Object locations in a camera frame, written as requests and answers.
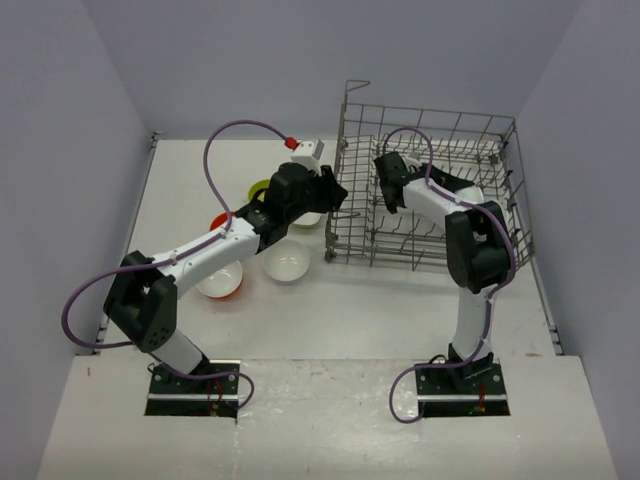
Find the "white round bowl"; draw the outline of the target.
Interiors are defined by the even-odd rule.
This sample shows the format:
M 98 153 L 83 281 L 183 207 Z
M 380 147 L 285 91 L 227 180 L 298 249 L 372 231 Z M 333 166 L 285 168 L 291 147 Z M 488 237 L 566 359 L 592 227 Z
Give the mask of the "white round bowl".
M 292 284 L 302 279 L 310 267 L 310 253 L 300 242 L 284 239 L 268 248 L 263 268 L 276 283 Z

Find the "grey wire dish rack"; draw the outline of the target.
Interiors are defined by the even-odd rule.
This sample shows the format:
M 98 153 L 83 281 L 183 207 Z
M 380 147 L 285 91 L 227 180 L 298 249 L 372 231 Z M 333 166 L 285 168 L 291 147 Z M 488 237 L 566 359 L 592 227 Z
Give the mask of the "grey wire dish rack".
M 358 103 L 364 80 L 345 84 L 334 173 L 349 195 L 328 217 L 328 262 L 412 269 L 446 265 L 445 234 L 425 217 L 387 211 L 374 160 L 398 152 L 413 167 L 433 163 L 475 183 L 501 205 L 518 266 L 534 255 L 528 195 L 514 118 L 505 115 Z

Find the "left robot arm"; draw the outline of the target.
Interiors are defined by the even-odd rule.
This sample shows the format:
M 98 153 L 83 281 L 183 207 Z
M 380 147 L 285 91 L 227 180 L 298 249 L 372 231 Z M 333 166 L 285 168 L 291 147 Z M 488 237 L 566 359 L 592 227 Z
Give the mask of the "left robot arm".
M 329 166 L 319 172 L 284 163 L 262 195 L 239 208 L 223 226 L 169 252 L 128 254 L 117 269 L 103 311 L 143 353 L 195 393 L 208 379 L 207 356 L 178 328 L 178 302 L 192 287 L 227 265 L 272 247 L 307 213 L 333 213 L 348 192 Z

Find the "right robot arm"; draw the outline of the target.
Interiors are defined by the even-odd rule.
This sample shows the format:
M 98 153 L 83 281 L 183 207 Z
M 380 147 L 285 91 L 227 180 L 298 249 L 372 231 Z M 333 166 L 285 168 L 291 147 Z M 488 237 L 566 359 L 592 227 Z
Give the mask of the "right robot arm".
M 447 270 L 459 291 L 457 324 L 445 363 L 423 372 L 467 393 L 493 362 L 495 299 L 516 271 L 502 208 L 473 182 L 429 164 L 410 167 L 397 152 L 379 156 L 374 165 L 390 213 L 410 210 L 444 231 Z

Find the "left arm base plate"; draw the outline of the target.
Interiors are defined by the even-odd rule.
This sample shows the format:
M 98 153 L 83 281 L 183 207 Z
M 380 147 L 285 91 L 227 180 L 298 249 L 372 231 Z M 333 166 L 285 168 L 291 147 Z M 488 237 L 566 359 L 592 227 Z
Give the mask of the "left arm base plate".
M 211 360 L 195 375 L 227 372 L 224 377 L 192 381 L 178 377 L 160 365 L 150 364 L 151 380 L 145 416 L 237 418 L 239 360 Z

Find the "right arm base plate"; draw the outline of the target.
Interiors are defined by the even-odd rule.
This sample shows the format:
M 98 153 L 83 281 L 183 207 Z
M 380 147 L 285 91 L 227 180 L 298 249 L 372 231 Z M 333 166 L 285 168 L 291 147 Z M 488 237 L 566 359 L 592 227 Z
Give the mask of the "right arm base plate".
M 416 371 L 418 412 L 422 418 L 509 416 L 501 365 Z

